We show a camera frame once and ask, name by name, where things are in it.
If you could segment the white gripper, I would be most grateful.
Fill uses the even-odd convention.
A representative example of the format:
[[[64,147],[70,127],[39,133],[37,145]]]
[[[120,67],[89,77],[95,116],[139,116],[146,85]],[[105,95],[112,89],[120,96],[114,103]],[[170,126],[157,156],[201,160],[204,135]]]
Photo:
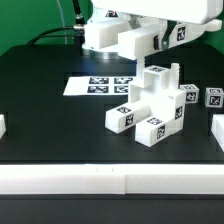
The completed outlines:
[[[169,48],[169,38],[176,22],[205,24],[217,18],[223,0],[91,0],[97,8],[154,17],[167,21],[161,38],[161,49]]]

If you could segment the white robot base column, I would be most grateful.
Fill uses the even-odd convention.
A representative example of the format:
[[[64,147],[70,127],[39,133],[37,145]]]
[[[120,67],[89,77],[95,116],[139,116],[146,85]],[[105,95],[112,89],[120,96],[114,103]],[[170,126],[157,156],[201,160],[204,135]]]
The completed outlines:
[[[101,59],[118,58],[118,34],[132,30],[136,17],[132,14],[93,7],[84,26],[83,54]]]

